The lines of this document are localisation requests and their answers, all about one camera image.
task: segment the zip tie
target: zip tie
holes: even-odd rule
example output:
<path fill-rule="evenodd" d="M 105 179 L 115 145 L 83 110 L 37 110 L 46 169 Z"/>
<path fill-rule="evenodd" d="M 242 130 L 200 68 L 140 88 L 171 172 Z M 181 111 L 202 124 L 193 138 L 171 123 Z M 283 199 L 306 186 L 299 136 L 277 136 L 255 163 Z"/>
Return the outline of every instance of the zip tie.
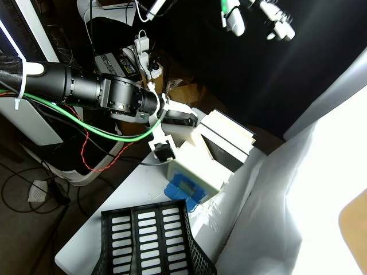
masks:
<path fill-rule="evenodd" d="M 14 50 L 17 52 L 17 54 L 19 55 L 20 59 L 22 60 L 22 82 L 21 82 L 21 89 L 19 91 L 19 95 L 17 98 L 15 98 L 15 110 L 19 110 L 19 102 L 21 101 L 23 95 L 24 95 L 24 91 L 25 91 L 25 83 L 26 83 L 26 78 L 27 78 L 27 73 L 26 73 L 26 59 L 24 57 L 24 55 L 22 54 L 21 50 L 18 48 L 17 44 L 15 43 L 15 41 L 13 40 L 13 38 L 11 37 L 10 33 L 7 31 L 5 25 L 3 24 L 3 22 L 0 19 L 0 28 L 2 29 L 2 31 L 4 32 L 5 36 L 7 37 L 7 39 L 9 40 L 9 42 L 11 43 L 11 45 L 13 46 Z"/>

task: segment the black curtain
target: black curtain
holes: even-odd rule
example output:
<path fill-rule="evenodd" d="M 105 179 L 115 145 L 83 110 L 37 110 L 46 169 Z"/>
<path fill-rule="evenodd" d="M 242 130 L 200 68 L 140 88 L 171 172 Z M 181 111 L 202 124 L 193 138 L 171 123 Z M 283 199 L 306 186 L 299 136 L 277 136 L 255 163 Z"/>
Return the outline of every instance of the black curtain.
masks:
<path fill-rule="evenodd" d="M 180 0 L 147 28 L 238 122 L 282 137 L 367 46 L 367 1 L 277 5 L 294 18 L 292 41 L 267 41 L 263 23 L 250 11 L 243 12 L 244 35 L 225 32 L 219 0 Z"/>

